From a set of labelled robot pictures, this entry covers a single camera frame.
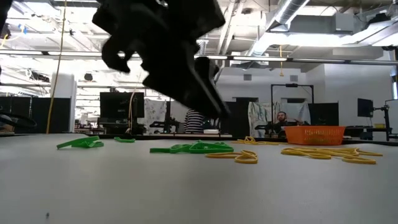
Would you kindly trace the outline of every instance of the monitor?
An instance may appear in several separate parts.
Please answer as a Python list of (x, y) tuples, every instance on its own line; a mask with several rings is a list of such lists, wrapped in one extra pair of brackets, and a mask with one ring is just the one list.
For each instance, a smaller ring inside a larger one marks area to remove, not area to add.
[(358, 98), (358, 116), (373, 118), (373, 101)]
[[(101, 118), (128, 119), (132, 93), (100, 93)], [(132, 99), (133, 117), (144, 117), (144, 93), (135, 93)]]

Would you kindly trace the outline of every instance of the orange basket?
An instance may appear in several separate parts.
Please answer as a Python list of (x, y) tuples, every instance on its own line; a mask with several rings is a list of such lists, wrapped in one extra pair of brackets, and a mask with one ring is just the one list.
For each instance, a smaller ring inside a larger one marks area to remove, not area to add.
[(346, 127), (341, 126), (291, 126), (285, 127), (287, 141), (291, 144), (313, 146), (341, 145)]

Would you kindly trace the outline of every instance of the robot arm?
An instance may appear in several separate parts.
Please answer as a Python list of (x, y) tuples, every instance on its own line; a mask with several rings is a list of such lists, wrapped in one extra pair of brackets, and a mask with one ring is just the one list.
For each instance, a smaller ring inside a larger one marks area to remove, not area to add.
[[(209, 117), (225, 117), (228, 109), (203, 71), (195, 70), (197, 38), (224, 25), (216, 0), (101, 0), (93, 23), (111, 37), (102, 58), (109, 68), (130, 72), (134, 52), (149, 72), (143, 84)], [(118, 53), (124, 52), (121, 58)], [(208, 61), (207, 67), (214, 65)]]

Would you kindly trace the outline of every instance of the green plastic toy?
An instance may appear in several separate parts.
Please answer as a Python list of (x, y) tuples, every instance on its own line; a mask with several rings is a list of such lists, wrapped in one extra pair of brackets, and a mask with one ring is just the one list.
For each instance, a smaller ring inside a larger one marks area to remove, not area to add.
[(169, 148), (151, 148), (150, 152), (163, 152), (163, 153), (192, 153), (192, 154), (208, 154), (218, 152), (233, 152), (234, 148), (223, 143), (216, 142), (214, 144), (197, 141), (193, 144), (177, 144)]
[(114, 138), (118, 142), (123, 142), (123, 143), (134, 143), (136, 140), (135, 139), (121, 139), (119, 137)]
[(80, 147), (80, 148), (85, 148), (89, 149), (92, 147), (103, 147), (104, 143), (99, 140), (99, 136), (93, 136), (93, 137), (88, 137), (88, 138), (81, 138), (81, 139), (76, 139), (72, 141), (68, 141), (62, 144), (57, 145), (57, 149), (61, 149), (63, 147)]

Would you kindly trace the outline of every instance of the white table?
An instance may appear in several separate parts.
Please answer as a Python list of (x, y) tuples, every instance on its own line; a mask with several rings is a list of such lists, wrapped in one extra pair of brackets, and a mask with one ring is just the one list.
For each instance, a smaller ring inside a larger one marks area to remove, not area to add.
[(234, 145), (256, 151), (256, 165), (149, 153), (192, 142), (181, 140), (56, 150), (83, 136), (0, 138), (1, 224), (398, 223), (398, 147), (359, 145), (384, 154), (377, 165), (285, 156), (285, 146)]

